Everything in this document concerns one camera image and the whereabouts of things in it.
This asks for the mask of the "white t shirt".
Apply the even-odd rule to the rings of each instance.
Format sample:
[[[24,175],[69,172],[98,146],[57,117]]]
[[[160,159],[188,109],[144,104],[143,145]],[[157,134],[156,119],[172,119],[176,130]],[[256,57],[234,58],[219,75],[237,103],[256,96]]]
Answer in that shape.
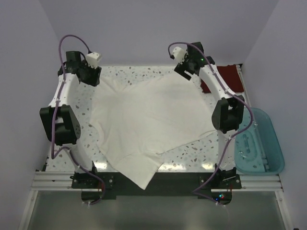
[[[90,124],[111,166],[145,189],[161,154],[215,132],[211,116],[195,84],[178,74],[128,86],[105,77],[92,97]]]

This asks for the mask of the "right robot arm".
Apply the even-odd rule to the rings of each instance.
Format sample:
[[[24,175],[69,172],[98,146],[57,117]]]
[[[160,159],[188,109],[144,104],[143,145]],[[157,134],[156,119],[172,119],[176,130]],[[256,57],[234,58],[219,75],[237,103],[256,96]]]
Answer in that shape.
[[[171,59],[177,61],[175,72],[187,80],[197,75],[208,87],[216,100],[212,113],[212,124],[218,134],[218,162],[212,175],[202,183],[201,187],[209,183],[234,179],[236,177],[235,164],[235,135],[243,121],[245,99],[236,95],[221,76],[215,61],[204,54],[200,42],[186,43],[182,49],[178,43],[168,48]]]

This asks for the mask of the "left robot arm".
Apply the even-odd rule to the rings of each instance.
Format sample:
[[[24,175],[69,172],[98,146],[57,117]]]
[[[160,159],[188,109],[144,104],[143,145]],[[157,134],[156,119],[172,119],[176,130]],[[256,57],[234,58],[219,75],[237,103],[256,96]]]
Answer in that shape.
[[[66,61],[57,72],[59,81],[53,99],[39,111],[51,142],[51,158],[56,158],[61,151],[67,153],[75,168],[72,176],[75,183],[93,180],[97,174],[93,161],[80,143],[82,128],[71,103],[80,83],[94,87],[100,83],[100,59],[101,55],[92,51],[87,55],[80,51],[67,51]]]

